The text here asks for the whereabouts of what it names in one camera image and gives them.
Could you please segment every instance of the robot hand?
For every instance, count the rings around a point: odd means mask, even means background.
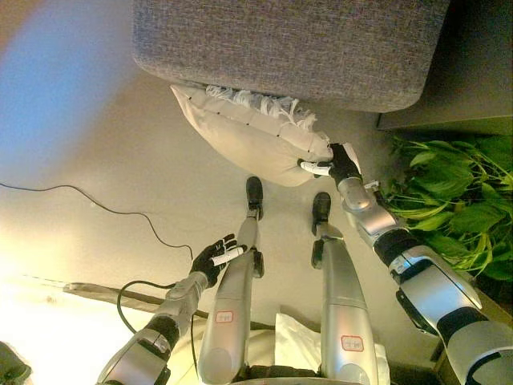
[[[190,273],[199,271],[207,276],[208,287],[217,283],[219,273],[226,266],[226,262],[242,255],[248,246],[237,246],[234,234],[229,234],[213,245],[208,246],[192,263]]]

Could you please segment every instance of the label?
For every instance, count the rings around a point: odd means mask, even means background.
[[[216,314],[216,322],[217,323],[230,323],[233,321],[233,312],[232,311],[218,311]]]
[[[363,351],[363,341],[357,335],[342,335],[342,349],[345,351]]]

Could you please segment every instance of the black cable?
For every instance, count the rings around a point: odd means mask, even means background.
[[[93,197],[89,196],[86,192],[84,192],[80,188],[75,187],[71,184],[59,184],[57,186],[53,186],[53,187],[49,187],[49,188],[28,188],[28,187],[11,186],[9,184],[0,182],[0,186],[2,186],[4,188],[12,188],[14,190],[22,190],[22,191],[31,191],[31,192],[35,192],[35,193],[44,193],[46,191],[55,190],[57,188],[64,188],[64,187],[72,188],[75,191],[78,191],[79,193],[84,195],[89,201],[93,202],[95,205],[101,207],[102,209],[104,209],[105,211],[108,211],[109,213],[118,214],[118,215],[139,215],[141,217],[144,217],[147,220],[147,223],[150,225],[151,231],[153,231],[153,234],[155,235],[155,237],[157,238],[157,240],[160,243],[162,243],[163,245],[166,245],[167,247],[171,247],[173,249],[181,249],[181,248],[185,247],[189,250],[189,254],[191,256],[191,261],[194,260],[194,257],[192,256],[192,247],[190,245],[187,245],[187,244],[185,244],[185,245],[170,245],[167,242],[163,241],[162,238],[160,238],[159,234],[156,232],[155,227],[153,226],[153,223],[151,222],[151,219],[145,213],[124,212],[124,211],[116,211],[113,209],[109,209],[107,206],[101,204],[100,202],[95,200]],[[134,334],[136,333],[135,329],[133,328],[133,326],[130,324],[130,322],[127,320],[127,318],[123,314],[123,309],[121,308],[121,297],[123,296],[123,292],[128,287],[135,285],[135,284],[149,285],[149,286],[157,287],[159,289],[171,289],[175,285],[174,283],[172,283],[171,285],[157,285],[156,283],[153,283],[153,282],[137,280],[137,281],[128,282],[125,286],[123,286],[119,290],[118,297],[116,299],[116,309],[118,310],[118,314],[119,314],[119,317],[121,318],[121,321],[123,321],[125,326]],[[191,347],[192,347],[192,359],[194,360],[194,368],[196,370],[196,376],[197,376],[198,375],[198,362],[196,360],[196,350],[194,348],[193,329],[194,329],[194,314],[191,316]]]
[[[149,281],[131,281],[128,282],[125,286],[123,286],[119,292],[118,297],[115,302],[115,307],[118,310],[119,317],[121,318],[121,321],[125,324],[125,326],[133,333],[135,334],[136,331],[134,327],[130,324],[130,322],[127,320],[125,315],[123,314],[123,309],[121,308],[121,297],[123,296],[123,292],[130,286],[136,285],[136,284],[142,284],[142,285],[149,285],[153,287],[157,287],[159,289],[171,289],[175,283],[172,283],[171,285],[157,285],[156,283],[149,282]],[[194,314],[191,316],[191,351],[192,351],[192,361],[194,362],[194,370],[196,371],[196,377],[198,377],[198,361],[196,359],[196,348],[194,347]]]
[[[196,377],[198,376],[198,361],[196,360],[196,349],[194,347],[194,314],[191,316],[191,350],[192,350],[192,361],[194,362],[194,369],[196,370]]]
[[[5,187],[5,188],[12,188],[14,190],[31,191],[31,192],[36,192],[36,193],[43,193],[45,191],[55,190],[57,188],[63,188],[63,187],[72,188],[75,191],[78,191],[79,193],[84,195],[89,201],[93,202],[95,205],[98,205],[99,207],[101,207],[105,211],[108,211],[109,213],[119,214],[119,215],[139,215],[141,217],[144,217],[147,220],[147,223],[150,225],[151,231],[153,231],[153,234],[155,234],[155,237],[157,238],[157,240],[160,243],[162,243],[163,245],[166,245],[167,247],[171,247],[173,249],[181,249],[181,248],[185,247],[185,248],[187,248],[189,250],[189,253],[191,255],[191,261],[194,259],[194,257],[192,256],[192,248],[191,248],[190,245],[170,245],[167,242],[163,241],[162,238],[160,238],[159,234],[156,232],[155,227],[153,226],[153,223],[151,222],[151,219],[145,213],[124,212],[124,211],[116,211],[116,210],[113,210],[113,209],[109,209],[108,207],[102,205],[101,203],[96,201],[94,198],[89,196],[86,192],[82,191],[78,187],[72,186],[70,184],[59,184],[57,186],[53,186],[53,187],[49,187],[49,188],[27,188],[27,187],[10,186],[10,185],[4,184],[2,182],[0,182],[0,186]]]
[[[172,283],[171,285],[157,285],[156,283],[153,283],[153,282],[149,282],[149,281],[141,281],[141,280],[136,280],[136,281],[131,281],[131,282],[128,282],[125,286],[123,286],[119,292],[118,292],[118,297],[117,297],[117,300],[116,300],[116,303],[115,303],[115,306],[116,308],[118,309],[118,314],[119,314],[119,317],[121,318],[121,321],[123,321],[123,323],[126,325],[126,327],[132,332],[132,333],[136,333],[135,329],[132,327],[132,325],[130,324],[130,322],[125,318],[124,314],[123,314],[123,310],[121,309],[121,297],[123,296],[123,292],[129,287],[129,286],[132,286],[132,285],[135,285],[135,284],[142,284],[142,285],[149,285],[149,286],[153,286],[153,287],[157,287],[159,289],[171,289],[175,284]]]

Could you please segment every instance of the gray fabric cushion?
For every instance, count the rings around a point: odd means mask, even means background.
[[[422,93],[449,0],[134,0],[134,58],[191,80],[363,111]]]

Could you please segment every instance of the floor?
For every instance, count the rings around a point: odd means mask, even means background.
[[[129,2],[7,1],[0,14],[1,182],[78,186],[109,208],[145,212],[166,242],[187,243],[194,254],[238,230],[248,173],[196,134],[166,81],[131,61]],[[395,175],[392,135],[376,131],[377,114],[309,108],[316,129],[352,143],[367,180]],[[322,282],[309,261],[309,213],[322,190],[339,199],[329,178],[298,188],[264,181],[265,276],[253,283],[253,320],[272,324],[282,311],[318,329]],[[394,281],[340,205],[330,220],[345,234],[389,360],[432,367],[438,340],[414,329],[395,301]],[[0,259],[0,274],[113,287],[137,278],[174,282],[191,266],[188,251],[161,245],[143,218],[108,213],[69,188],[0,188]],[[204,293],[201,310],[209,311],[214,294]]]

